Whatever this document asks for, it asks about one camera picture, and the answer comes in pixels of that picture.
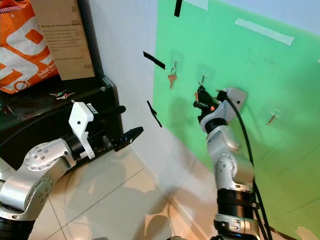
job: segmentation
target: white tape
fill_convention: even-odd
[[[201,9],[208,11],[208,0],[184,0],[188,4],[195,5]]]
[[[272,38],[274,40],[277,40],[277,41],[284,43],[284,44],[287,44],[289,46],[291,46],[293,40],[295,39],[293,36],[284,35],[280,32],[274,31],[270,28],[266,28],[264,26],[261,26],[261,25],[254,23],[254,22],[246,21],[241,18],[238,18],[234,24],[239,25],[244,28],[247,28],[247,29],[250,29],[251,31],[254,31],[256,33],[265,35],[269,38]]]

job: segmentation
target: key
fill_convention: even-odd
[[[170,90],[171,90],[174,87],[175,80],[177,80],[177,75],[176,74],[170,74],[170,75],[168,75],[168,79],[170,80]]]

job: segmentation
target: orange plastic bag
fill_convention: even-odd
[[[0,90],[14,94],[59,74],[28,0],[0,5]]]

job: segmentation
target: green wall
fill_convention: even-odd
[[[156,58],[166,70],[155,70],[157,117],[211,169],[200,110],[193,108],[201,74],[213,95],[228,87],[247,92],[241,114],[270,224],[295,238],[298,226],[319,237],[320,37],[216,0],[209,0],[208,11],[184,2],[175,17],[174,9],[175,1],[158,1]],[[235,25],[238,18],[295,40],[283,44]],[[174,58],[178,79],[170,90]],[[281,117],[268,126],[273,109]],[[245,145],[237,120],[231,125]]]

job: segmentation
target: white wall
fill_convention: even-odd
[[[195,233],[210,239],[216,235],[213,219],[217,196],[213,174],[165,127],[159,127],[146,103],[153,100],[155,64],[143,57],[143,51],[155,54],[158,2],[87,1],[104,73],[116,84],[119,102],[127,108],[122,115],[123,128],[127,131],[144,127],[144,133],[132,148],[154,175],[161,190],[172,196],[186,217],[194,220]],[[320,34],[320,26],[315,24],[316,19],[320,20],[316,12],[320,9],[317,0],[294,0],[291,5],[289,0],[225,2]]]

